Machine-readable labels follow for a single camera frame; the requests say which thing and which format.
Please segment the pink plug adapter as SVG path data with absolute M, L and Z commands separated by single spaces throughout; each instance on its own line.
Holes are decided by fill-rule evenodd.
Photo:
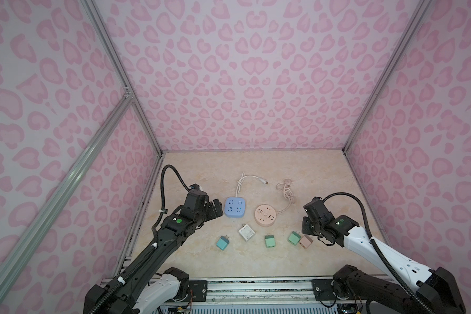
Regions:
M 307 249 L 312 243 L 313 243 L 313 240 L 307 235 L 303 235 L 299 241 L 299 244 L 304 249 Z

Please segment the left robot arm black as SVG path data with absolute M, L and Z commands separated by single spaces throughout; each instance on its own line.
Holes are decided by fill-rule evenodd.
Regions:
M 205 222 L 223 216 L 222 204 L 206 192 L 191 190 L 162 222 L 153 240 L 139 256 L 106 286 L 93 286 L 85 296 L 84 313 L 137 313 L 138 298 L 153 275 L 188 237 Z

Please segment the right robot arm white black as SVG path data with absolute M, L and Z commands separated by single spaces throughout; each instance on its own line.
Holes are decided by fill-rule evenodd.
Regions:
M 361 210 L 362 222 L 326 207 L 325 198 L 314 197 L 304 205 L 302 233 L 316 237 L 326 246 L 338 245 L 369 261 L 389 280 L 368 275 L 346 264 L 333 276 L 329 294 L 337 300 L 354 298 L 369 307 L 375 302 L 397 313 L 466 313 L 467 309 L 454 275 L 445 268 L 432 269 L 379 241 L 370 230 L 365 206 L 358 197 L 345 193 Z

